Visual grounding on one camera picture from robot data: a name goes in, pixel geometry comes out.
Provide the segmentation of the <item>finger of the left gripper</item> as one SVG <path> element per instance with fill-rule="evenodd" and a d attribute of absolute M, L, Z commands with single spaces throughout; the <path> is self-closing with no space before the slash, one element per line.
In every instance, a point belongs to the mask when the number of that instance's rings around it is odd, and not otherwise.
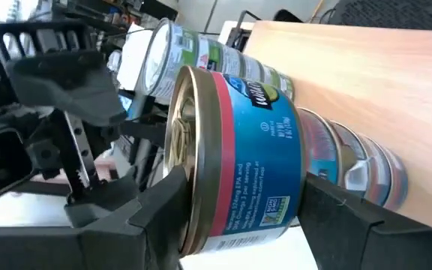
<path fill-rule="evenodd" d="M 129 170 L 119 179 L 85 189 L 79 196 L 71 194 L 64 206 L 72 227 L 84 227 L 114 212 L 139 193 L 136 170 Z"/>
<path fill-rule="evenodd" d="M 97 127 L 118 125 L 127 117 L 98 51 L 12 59 L 5 70 L 23 105 L 55 107 Z"/>

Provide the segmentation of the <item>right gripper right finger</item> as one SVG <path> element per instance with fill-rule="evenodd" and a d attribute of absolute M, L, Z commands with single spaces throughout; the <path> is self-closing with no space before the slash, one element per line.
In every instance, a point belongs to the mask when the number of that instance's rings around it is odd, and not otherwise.
<path fill-rule="evenodd" d="M 308 174 L 298 218 L 319 269 L 361 269 L 368 233 L 382 207 Z"/>

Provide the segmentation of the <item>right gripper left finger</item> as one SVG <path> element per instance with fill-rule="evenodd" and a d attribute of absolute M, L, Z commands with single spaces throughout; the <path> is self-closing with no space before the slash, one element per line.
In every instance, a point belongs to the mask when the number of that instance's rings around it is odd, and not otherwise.
<path fill-rule="evenodd" d="M 176 269 L 188 221 L 189 184 L 181 166 L 79 234 L 86 270 Z"/>

